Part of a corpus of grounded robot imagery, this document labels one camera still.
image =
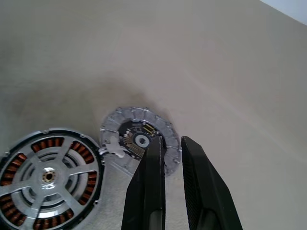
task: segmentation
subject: copper winding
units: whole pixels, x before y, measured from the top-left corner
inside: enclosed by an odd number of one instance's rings
[[[81,156],[83,157],[83,158],[85,158],[85,157],[87,157],[88,155],[90,155],[91,153],[90,153],[90,151],[89,150],[86,150],[85,152],[83,152],[82,154],[81,154]]]
[[[11,207],[11,206],[13,206],[14,205],[14,203],[11,201],[11,202],[7,202],[7,203],[5,203],[2,207],[1,207],[1,209],[2,210],[5,210],[5,209],[7,209],[7,208],[9,208],[9,207]]]
[[[16,172],[17,169],[18,169],[18,168],[16,168],[15,166],[9,166],[9,167],[6,168],[6,170],[7,170],[7,171],[10,171],[10,172]]]
[[[13,179],[14,178],[14,174],[10,174],[10,173],[5,173],[3,176],[4,179]]]
[[[1,181],[1,186],[6,186],[12,184],[12,181]]]
[[[59,138],[56,138],[56,140],[55,140],[55,146],[60,146]]]
[[[65,216],[63,214],[60,215],[59,220],[60,220],[61,224],[64,223],[66,221]]]
[[[91,198],[91,195],[88,195],[87,193],[83,193],[82,197],[89,200]]]
[[[85,204],[86,204],[86,202],[85,202],[84,200],[82,200],[82,198],[80,198],[80,199],[78,200],[78,202],[79,202],[81,205],[85,205]]]
[[[72,149],[73,149],[73,150],[76,150],[79,146],[80,146],[80,143],[79,143],[79,142],[74,142],[74,143],[73,143]]]
[[[36,223],[34,224],[34,229],[39,230],[41,225],[42,219],[36,220]]]
[[[25,161],[27,159],[27,157],[25,155],[23,155],[22,153],[18,154],[18,157],[22,160]]]
[[[42,149],[45,149],[47,147],[46,142],[44,140],[41,141],[40,146],[42,147]]]
[[[18,222],[17,222],[17,226],[21,226],[23,223],[24,223],[24,220],[25,220],[25,216],[23,216]]]
[[[67,213],[67,216],[68,216],[69,219],[71,219],[73,217],[73,212],[72,212],[71,209],[67,210],[66,213]]]
[[[20,165],[22,165],[22,162],[20,160],[14,160],[14,161],[12,161],[12,164],[19,167]]]
[[[18,212],[17,214],[14,214],[14,216],[11,218],[10,221],[11,221],[12,223],[15,223],[16,220],[18,220],[20,216],[21,216],[21,212]]]
[[[40,147],[38,145],[33,145],[32,149],[34,150],[34,152],[40,151]]]
[[[85,149],[86,149],[85,146],[81,146],[81,147],[78,149],[78,153],[82,153]]]
[[[94,178],[96,178],[96,174],[89,174],[89,175],[88,175],[88,178],[89,178],[89,179],[94,179]]]
[[[10,195],[6,195],[6,196],[1,197],[0,202],[6,202],[6,201],[11,200],[11,199],[12,198],[11,198]]]
[[[48,147],[53,147],[52,138],[49,138],[49,139],[47,140],[47,142],[48,142]]]
[[[89,192],[89,193],[92,193],[94,191],[94,188],[92,187],[87,187],[86,188],[86,191]]]
[[[12,215],[14,212],[16,212],[17,211],[17,209],[15,208],[15,207],[12,207],[11,209],[9,209],[8,211],[6,211],[5,213],[4,213],[4,215],[6,216],[6,217],[9,217],[10,215]]]
[[[85,162],[86,162],[87,164],[89,164],[89,163],[91,163],[91,162],[94,161],[94,157],[91,155],[91,156],[88,156],[87,158],[85,158],[84,160],[85,160]]]
[[[52,227],[55,227],[55,226],[58,225],[58,220],[57,220],[56,217],[53,217],[53,218],[52,218],[52,223],[51,223],[51,225],[52,225]]]
[[[49,219],[44,219],[43,229],[49,228]]]
[[[96,184],[96,181],[88,181],[87,184],[88,184],[88,185],[95,185],[95,184]]]

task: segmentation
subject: metal disc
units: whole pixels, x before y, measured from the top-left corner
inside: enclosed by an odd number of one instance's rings
[[[67,129],[36,132],[1,160],[0,219],[13,229],[72,229],[100,196],[98,145]]]
[[[110,141],[115,139],[125,152],[123,158],[110,157],[112,164],[130,175],[134,174],[146,147],[157,136],[163,137],[167,149],[165,175],[169,176],[181,161],[180,140],[169,121],[148,108],[118,108],[100,128],[100,142],[105,151],[108,151]]]

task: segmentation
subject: silver metal ring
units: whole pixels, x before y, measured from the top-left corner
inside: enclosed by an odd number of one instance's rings
[[[120,135],[120,129],[122,125],[127,122],[148,124],[153,127],[154,131],[156,131],[155,135],[159,134],[163,137],[167,148],[165,153],[165,175],[171,175],[178,168],[181,162],[180,139],[169,121],[163,119],[148,108],[118,108],[107,116],[100,128],[101,146],[108,144],[114,137],[117,138],[118,143],[121,143],[120,139],[124,137]],[[137,154],[130,154],[127,148],[125,149],[125,152],[127,154],[123,159],[119,159],[115,156],[112,157],[111,163],[126,173],[133,175],[138,166],[138,161],[135,159],[138,158],[138,156]]]
[[[135,143],[140,147],[146,148],[149,145],[150,140],[144,135],[138,135],[135,137]]]

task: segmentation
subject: spoke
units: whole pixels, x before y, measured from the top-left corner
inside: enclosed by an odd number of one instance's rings
[[[22,152],[29,161],[35,166],[39,166],[42,164],[42,161],[38,158],[38,156],[33,152],[33,150],[30,148],[30,146],[23,147],[20,152]]]
[[[23,226],[25,226],[26,229],[33,229],[33,224],[38,216],[38,213],[39,213],[40,207],[42,206],[44,198],[45,196],[42,194],[39,194],[36,196],[36,199],[31,206],[31,211],[29,212],[29,215],[27,216],[23,224]]]
[[[71,176],[76,174],[88,173],[92,171],[98,171],[98,165],[96,162],[68,169],[67,174],[68,176]]]
[[[74,141],[74,138],[71,137],[65,137],[64,142],[62,144],[62,147],[60,148],[57,158],[57,161],[62,161],[66,153],[71,148],[72,142]]]
[[[66,190],[66,188],[62,188],[59,190],[59,194],[65,200],[67,205],[73,210],[75,215],[78,215],[82,210],[82,205]]]
[[[10,185],[1,186],[0,187],[0,196],[10,194],[10,193],[14,193],[18,190],[21,190],[21,189],[27,188],[27,187],[30,187],[30,181],[29,180],[20,181],[20,182],[13,183],[13,184],[10,184]]]

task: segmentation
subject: black circuit board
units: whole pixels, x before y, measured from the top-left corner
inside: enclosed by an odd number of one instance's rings
[[[141,160],[148,145],[155,137],[162,136],[156,128],[146,122],[123,123],[119,128],[119,144],[128,154]]]

